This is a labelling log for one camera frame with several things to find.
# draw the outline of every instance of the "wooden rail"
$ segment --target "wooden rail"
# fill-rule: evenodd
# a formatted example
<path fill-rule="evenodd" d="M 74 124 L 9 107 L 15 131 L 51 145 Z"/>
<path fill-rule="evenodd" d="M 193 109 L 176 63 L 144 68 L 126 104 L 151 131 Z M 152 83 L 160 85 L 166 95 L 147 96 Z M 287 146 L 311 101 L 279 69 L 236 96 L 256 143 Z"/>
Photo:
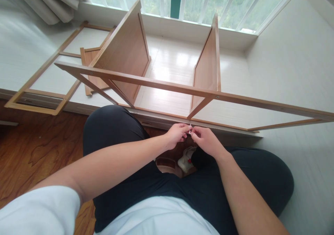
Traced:
<path fill-rule="evenodd" d="M 173 92 L 179 92 L 184 94 L 189 94 L 193 96 L 199 96 L 207 98 L 208 100 L 221 100 L 231 103 L 237 103 L 237 104 L 243 104 L 253 107 L 258 107 L 262 109 L 268 109 L 268 110 L 274 110 L 279 112 L 285 112 L 305 117 L 311 117 L 314 118 L 314 120 L 302 120 L 302 121 L 294 121 L 289 123 L 283 123 L 278 125 L 269 125 L 269 126 L 263 126 L 263 127 L 257 127 L 257 128 L 251 128 L 246 129 L 248 131 L 257 131 L 257 130 L 267 130 L 272 128 L 282 128 L 282 127 L 288 127 L 288 126 L 299 126 L 299 125 L 306 125 L 306 124 L 316 124 L 316 123 L 324 123 L 324 122 L 332 122 L 334 121 L 334 113 L 332 112 L 325 112 L 325 111 L 319 111 L 304 107 L 298 107 L 294 105 L 288 105 L 288 104 L 282 104 L 277 102 L 271 102 L 267 100 L 261 100 L 261 99 L 255 99 L 251 97 L 245 97 L 245 96 L 239 96 L 224 92 L 218 92 L 218 91 L 212 91 L 207 89 L 199 89 L 195 88 L 193 86 L 187 86 L 187 85 L 180 85 L 176 83 L 170 83 L 145 77 L 139 77 L 139 76 L 133 76 L 129 74 L 124 74 L 120 72 L 114 72 L 109 70 L 102 70 L 102 69 L 96 69 L 92 67 L 77 65 L 77 64 L 71 64 L 61 61 L 56 61 L 55 65 L 61 68 L 64 71 L 67 71 L 74 77 L 76 77 L 78 80 L 82 81 L 83 83 L 87 82 L 84 78 L 84 75 L 94 75 L 96 77 L 100 77 L 104 80 L 115 80 L 115 81 L 121 81 L 125 83 L 130 84 L 137 84 L 157 89 L 163 89 L 167 91 L 173 91 Z M 105 93 L 99 92 L 102 96 L 110 100 L 110 97 L 106 95 Z"/>

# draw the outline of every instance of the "white wall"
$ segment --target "white wall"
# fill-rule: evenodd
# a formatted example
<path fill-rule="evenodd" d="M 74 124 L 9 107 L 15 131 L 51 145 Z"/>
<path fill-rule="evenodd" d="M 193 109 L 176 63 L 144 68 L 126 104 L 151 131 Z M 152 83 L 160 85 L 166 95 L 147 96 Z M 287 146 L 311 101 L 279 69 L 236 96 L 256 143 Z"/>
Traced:
<path fill-rule="evenodd" d="M 334 29 L 308 0 L 291 0 L 246 52 L 256 96 L 334 112 L 333 50 Z M 287 120 L 261 110 L 262 125 L 273 119 Z M 277 154 L 294 176 L 294 194 L 281 215 L 287 229 L 333 234 L 334 123 L 262 134 L 255 146 Z"/>

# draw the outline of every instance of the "wooden board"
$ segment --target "wooden board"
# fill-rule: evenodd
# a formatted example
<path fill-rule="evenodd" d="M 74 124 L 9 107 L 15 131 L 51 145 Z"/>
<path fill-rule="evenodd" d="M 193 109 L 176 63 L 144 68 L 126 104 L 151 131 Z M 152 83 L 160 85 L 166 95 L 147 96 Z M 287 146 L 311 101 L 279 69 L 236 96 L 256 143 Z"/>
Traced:
<path fill-rule="evenodd" d="M 200 89 L 221 91 L 217 14 L 213 18 L 209 35 L 195 65 L 193 86 Z M 210 101 L 211 99 L 192 96 L 188 118 L 192 118 Z"/>
<path fill-rule="evenodd" d="M 140 0 L 137 0 L 91 62 L 90 67 L 145 76 L 151 57 L 140 9 Z M 131 104 L 135 103 L 139 85 L 120 81 L 111 82 Z"/>
<path fill-rule="evenodd" d="M 100 52 L 101 48 L 91 48 L 84 49 L 80 48 L 81 53 L 81 62 L 82 65 L 89 65 L 92 60 L 96 57 L 96 55 Z M 94 85 L 96 85 L 100 89 L 108 89 L 110 88 L 102 79 L 94 76 L 88 76 L 88 80 L 91 81 Z M 85 85 L 86 95 L 90 96 L 94 90 L 87 85 Z"/>

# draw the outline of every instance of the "wooden frame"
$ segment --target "wooden frame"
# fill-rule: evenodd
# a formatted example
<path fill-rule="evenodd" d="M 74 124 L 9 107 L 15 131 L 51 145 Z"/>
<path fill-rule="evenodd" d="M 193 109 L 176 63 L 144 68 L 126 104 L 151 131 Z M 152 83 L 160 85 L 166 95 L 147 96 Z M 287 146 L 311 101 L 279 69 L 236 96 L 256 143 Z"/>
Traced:
<path fill-rule="evenodd" d="M 193 86 L 200 89 L 221 91 L 218 17 L 214 15 L 212 26 L 194 69 Z M 195 116 L 212 99 L 191 96 L 188 119 Z"/>
<path fill-rule="evenodd" d="M 137 0 L 89 64 L 89 67 L 145 76 L 151 57 L 140 9 L 141 3 L 140 0 Z M 140 89 L 139 85 L 104 80 L 103 78 L 102 80 L 127 104 L 134 107 Z"/>
<path fill-rule="evenodd" d="M 224 93 L 220 91 L 214 91 L 214 90 L 208 90 L 208 89 L 198 89 L 193 86 L 180 85 L 176 83 L 165 82 L 165 81 L 160 81 L 160 80 L 155 80 L 155 79 L 150 79 L 150 78 L 145 78 L 145 77 L 139 77 L 139 76 L 134 76 L 134 75 L 129 75 L 129 74 L 123 74 L 120 72 L 114 72 L 114 71 L 109 71 L 109 70 L 96 69 L 92 67 L 76 65 L 76 64 L 66 63 L 66 62 L 56 61 L 55 65 L 61 68 L 62 70 L 67 71 L 69 74 L 73 75 L 75 78 L 82 81 L 83 83 L 86 83 L 88 81 L 83 75 L 91 74 L 96 77 L 102 78 L 103 81 L 108 81 L 108 80 L 109 81 L 110 80 L 121 81 L 125 83 L 130 83 L 130 84 L 137 84 L 137 85 L 142 85 L 142 86 L 147 86 L 147 87 L 152 87 L 152 88 L 157 88 L 157 89 L 163 89 L 167 91 L 173 91 L 173 92 L 179 92 L 179 93 L 189 94 L 193 96 L 204 97 L 204 98 L 208 98 L 211 100 L 215 99 L 215 100 L 220 100 L 220 101 L 243 104 L 243 105 L 258 107 L 262 109 L 274 110 L 274 111 L 285 112 L 285 113 L 313 118 L 313 119 L 294 121 L 294 122 L 283 123 L 283 124 L 278 124 L 278 125 L 269 125 L 269 126 L 263 126 L 263 127 L 257 127 L 257 128 L 249 128 L 249 129 L 240 128 L 237 126 L 220 125 L 217 123 L 205 121 L 205 123 L 220 125 L 220 126 L 224 126 L 224 127 L 228 127 L 228 128 L 232 128 L 236 130 L 254 132 L 258 130 L 267 130 L 267 129 L 288 127 L 288 126 L 300 126 L 300 125 L 317 124 L 317 123 L 325 123 L 325 122 L 334 121 L 334 113 L 332 112 L 313 110 L 309 108 L 298 107 L 298 106 L 282 104 L 282 103 L 276 103 L 276 102 L 271 102 L 267 100 L 255 99 L 251 97 L 239 96 L 239 95 Z M 107 94 L 105 94 L 102 90 L 98 92 L 103 97 L 110 100 L 111 102 L 114 101 Z M 144 110 L 148 112 L 157 113 L 149 109 L 144 109 Z M 180 116 L 176 116 L 176 115 L 168 114 L 168 113 L 162 113 L 162 112 L 158 112 L 158 113 L 164 114 L 167 116 L 172 116 L 172 117 L 180 117 Z M 191 118 L 190 120 L 203 122 L 202 120 L 193 119 L 193 118 Z"/>
<path fill-rule="evenodd" d="M 104 41 L 102 42 L 102 44 L 99 47 L 89 48 L 89 49 L 80 48 L 80 55 L 79 56 L 81 57 L 82 65 L 86 65 L 86 66 L 90 65 L 90 63 L 93 61 L 93 59 L 96 57 L 96 55 L 101 51 L 102 47 L 105 45 L 107 40 L 111 37 L 112 33 L 116 29 L 116 27 L 114 27 L 110 30 L 109 28 L 98 27 L 98 26 L 95 26 L 95 25 L 89 25 L 89 28 L 99 29 L 99 30 L 102 29 L 102 30 L 105 30 L 105 31 L 109 31 L 109 34 L 107 35 L 107 37 L 104 39 Z M 91 81 L 93 84 L 95 84 L 97 87 L 99 87 L 102 90 L 110 88 L 109 85 L 107 85 L 102 79 L 100 79 L 98 77 L 88 76 L 88 80 Z M 91 89 L 90 87 L 85 85 L 86 96 L 92 95 L 93 92 L 94 92 L 93 89 Z"/>
<path fill-rule="evenodd" d="M 73 39 L 83 30 L 83 28 L 93 28 L 97 30 L 106 30 L 106 31 L 114 31 L 114 28 L 106 28 L 106 27 L 99 27 L 95 25 L 88 24 L 87 21 L 84 21 L 78 30 L 75 30 L 68 39 L 65 40 L 65 42 L 56 50 L 56 52 L 35 72 L 35 74 L 22 86 L 22 88 L 15 93 L 15 95 L 5 104 L 5 107 L 7 108 L 13 108 L 13 109 L 20 109 L 20 110 L 27 110 L 27 111 L 34 111 L 39 113 L 46 113 L 51 115 L 57 115 L 59 112 L 63 110 L 63 108 L 66 106 L 68 101 L 73 96 L 74 92 L 77 90 L 77 88 L 80 85 L 80 81 L 76 80 L 70 90 L 67 92 L 66 95 L 59 94 L 59 93 L 53 93 L 53 92 L 45 92 L 35 89 L 30 89 L 30 87 L 37 81 L 37 79 L 46 71 L 46 69 L 57 59 L 59 55 L 65 55 L 65 56 L 72 56 L 81 58 L 81 55 L 75 54 L 75 53 L 68 53 L 64 52 L 66 47 L 73 41 Z M 51 96 L 51 97 L 57 97 L 62 99 L 60 104 L 57 106 L 56 109 L 49 109 L 49 108 L 43 108 L 43 107 L 37 107 L 37 106 L 31 106 L 31 105 L 25 105 L 25 104 L 18 104 L 17 102 L 20 100 L 20 98 L 23 96 L 24 93 L 33 93 L 37 95 L 43 95 L 43 96 Z"/>

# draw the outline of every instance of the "leg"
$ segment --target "leg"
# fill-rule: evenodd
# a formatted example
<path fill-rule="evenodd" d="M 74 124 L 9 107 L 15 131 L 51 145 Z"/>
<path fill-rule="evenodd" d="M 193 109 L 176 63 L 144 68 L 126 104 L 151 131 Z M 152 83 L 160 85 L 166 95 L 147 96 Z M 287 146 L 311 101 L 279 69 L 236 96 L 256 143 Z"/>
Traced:
<path fill-rule="evenodd" d="M 149 135 L 126 109 L 108 105 L 93 112 L 85 123 L 84 156 L 104 147 L 147 138 Z M 134 202 L 147 198 L 147 189 L 155 185 L 155 180 L 161 174 L 152 161 L 114 188 L 94 198 L 95 231 L 100 232 Z"/>
<path fill-rule="evenodd" d="M 293 177 L 276 155 L 260 149 L 226 147 L 237 164 L 279 216 L 293 192 Z M 199 171 L 183 178 L 191 206 L 220 234 L 238 234 L 215 160 L 198 148 L 191 160 Z"/>

